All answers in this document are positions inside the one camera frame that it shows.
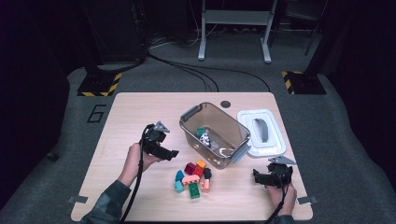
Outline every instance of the metal stand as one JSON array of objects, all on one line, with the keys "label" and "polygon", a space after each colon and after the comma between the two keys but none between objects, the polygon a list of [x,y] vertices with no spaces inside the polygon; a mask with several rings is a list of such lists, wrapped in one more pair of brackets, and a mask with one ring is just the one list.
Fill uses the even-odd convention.
[{"label": "metal stand", "polygon": [[206,24],[244,24],[265,25],[265,35],[261,38],[262,54],[265,63],[271,63],[270,51],[268,49],[268,36],[275,15],[277,0],[274,0],[270,11],[234,11],[234,10],[206,10],[205,0],[202,2],[202,32],[201,45],[198,53],[198,61],[205,59],[206,49]]}]

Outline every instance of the toy block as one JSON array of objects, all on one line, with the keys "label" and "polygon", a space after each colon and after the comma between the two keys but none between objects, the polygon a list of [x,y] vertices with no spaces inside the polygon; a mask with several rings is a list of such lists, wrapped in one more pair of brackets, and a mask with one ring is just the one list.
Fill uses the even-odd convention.
[{"label": "toy block", "polygon": [[198,190],[198,185],[197,183],[191,183],[189,184],[189,189],[190,189],[190,197],[192,199],[199,198],[201,195],[199,194]]},{"label": "toy block", "polygon": [[209,183],[210,183],[209,179],[205,179],[204,183],[202,183],[202,192],[203,193],[208,193],[209,192]]},{"label": "toy block", "polygon": [[186,186],[190,183],[197,183],[199,182],[199,180],[200,177],[198,175],[188,175],[181,180],[181,183],[183,184],[183,186]]},{"label": "toy block", "polygon": [[205,179],[210,179],[212,177],[212,172],[209,168],[204,169],[204,177]]},{"label": "toy block", "polygon": [[205,128],[197,128],[197,136],[201,137],[205,133]]},{"label": "toy block", "polygon": [[198,160],[196,165],[201,167],[202,169],[205,169],[205,167],[206,167],[206,163],[201,160]]},{"label": "toy block", "polygon": [[181,170],[177,171],[175,181],[182,180],[184,178],[184,174]]},{"label": "toy block", "polygon": [[204,133],[200,138],[199,141],[202,142],[202,144],[204,144],[207,147],[211,147],[210,146],[210,138],[209,135],[207,133]]},{"label": "toy block", "polygon": [[180,180],[178,180],[177,182],[175,182],[175,190],[177,193],[181,193],[183,192],[183,185],[181,184]]},{"label": "toy block", "polygon": [[201,178],[202,175],[204,174],[204,170],[201,167],[197,166],[197,167],[195,167],[195,170],[194,170],[194,172],[192,172],[192,174],[198,175]]},{"label": "toy block", "polygon": [[192,173],[195,170],[195,167],[196,167],[196,165],[194,165],[192,162],[189,162],[186,165],[186,168],[184,168],[184,172],[186,172],[186,174],[188,174],[188,175],[192,175]]}]

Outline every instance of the hand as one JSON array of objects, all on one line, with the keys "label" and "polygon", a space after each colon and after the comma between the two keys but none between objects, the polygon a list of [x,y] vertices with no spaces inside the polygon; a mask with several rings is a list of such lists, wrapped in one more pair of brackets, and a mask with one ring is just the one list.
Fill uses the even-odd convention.
[{"label": "hand", "polygon": [[[140,161],[140,146],[134,143],[129,147],[128,156],[126,157],[122,172],[119,176],[119,181],[127,187],[131,187],[132,183],[137,177],[139,170]],[[145,172],[152,163],[156,161],[162,161],[162,159],[150,156],[146,152],[143,152],[143,172]]]},{"label": "hand", "polygon": [[[282,189],[278,189],[274,186],[266,186],[268,192],[270,193],[271,203],[274,207],[277,207],[279,203],[282,201]],[[294,205],[296,204],[297,198],[297,190],[294,188],[293,184],[289,183],[288,186],[285,186],[285,191],[287,192],[285,197],[285,202],[283,204],[282,209],[280,209],[278,215],[291,215],[293,211]]]}]

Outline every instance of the wooden table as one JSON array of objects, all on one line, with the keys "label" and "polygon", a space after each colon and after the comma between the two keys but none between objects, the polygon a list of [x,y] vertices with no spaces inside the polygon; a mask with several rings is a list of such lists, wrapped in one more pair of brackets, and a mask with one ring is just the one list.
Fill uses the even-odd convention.
[{"label": "wooden table", "polygon": [[[220,103],[229,101],[231,107]],[[232,117],[240,110],[269,109],[275,116],[286,142],[284,156],[294,160],[288,135],[272,93],[266,92],[125,92],[119,93],[108,115],[105,128],[93,154],[79,196],[86,203],[76,203],[72,212],[75,221],[91,211],[100,194],[119,176],[128,147],[138,142],[144,128],[160,120],[169,130],[162,147],[179,150],[171,161],[153,164],[143,173],[142,182],[132,209],[130,221],[257,221],[274,212],[265,187],[254,182],[252,170],[267,174],[268,158],[253,159],[247,154],[223,170],[212,170],[210,192],[192,200],[189,190],[177,193],[174,188],[178,170],[187,163],[204,160],[187,143],[179,127],[180,116],[194,105],[210,102]],[[306,196],[298,166],[293,165],[292,182],[298,197]],[[312,218],[310,204],[296,204],[293,216],[297,220]]]}]

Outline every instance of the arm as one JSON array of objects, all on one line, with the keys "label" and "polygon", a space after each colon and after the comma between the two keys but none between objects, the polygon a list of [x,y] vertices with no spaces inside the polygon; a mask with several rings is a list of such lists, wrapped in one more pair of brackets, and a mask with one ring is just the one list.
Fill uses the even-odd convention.
[{"label": "arm", "polygon": [[[273,186],[267,186],[267,189],[270,194],[272,205],[274,207],[277,207],[280,201],[282,201],[282,189],[278,189]],[[295,201],[297,198],[297,190],[294,188],[292,183],[290,183],[285,190],[287,191],[285,202],[282,206],[282,209],[280,209],[279,213],[274,218],[275,224],[294,223],[294,218],[291,213],[294,209]]]},{"label": "arm", "polygon": [[[119,178],[111,184],[99,197],[94,208],[85,215],[80,223],[119,223],[122,216],[122,206],[127,200],[131,185],[137,177],[138,164],[140,161],[140,146],[135,143],[129,147],[128,156],[125,160]],[[161,161],[157,157],[143,152],[143,172],[156,161]]]}]

